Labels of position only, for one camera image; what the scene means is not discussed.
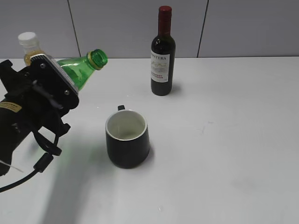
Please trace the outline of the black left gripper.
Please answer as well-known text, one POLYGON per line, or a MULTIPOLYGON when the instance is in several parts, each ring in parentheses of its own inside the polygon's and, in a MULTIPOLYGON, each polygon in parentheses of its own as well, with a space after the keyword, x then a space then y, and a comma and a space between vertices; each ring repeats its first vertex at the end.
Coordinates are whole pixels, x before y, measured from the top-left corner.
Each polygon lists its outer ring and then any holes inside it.
POLYGON ((7 93, 6 100, 19 104, 21 113, 37 129, 42 126, 59 136, 70 125, 62 117, 79 104, 78 95, 42 59, 15 71, 10 60, 0 63, 0 80, 7 93))

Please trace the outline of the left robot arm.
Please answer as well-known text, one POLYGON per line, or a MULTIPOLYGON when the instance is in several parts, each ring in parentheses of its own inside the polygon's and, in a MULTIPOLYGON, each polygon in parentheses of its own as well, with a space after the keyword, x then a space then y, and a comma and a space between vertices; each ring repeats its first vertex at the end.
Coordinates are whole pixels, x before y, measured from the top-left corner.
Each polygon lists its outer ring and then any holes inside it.
POLYGON ((6 89, 0 102, 0 174, 10 170, 13 151, 33 133, 40 147, 52 155, 61 150, 39 133, 45 127, 54 134, 66 134, 70 125, 61 118, 79 104, 78 91, 54 61, 34 60, 20 71, 12 62, 0 64, 0 80, 6 89))

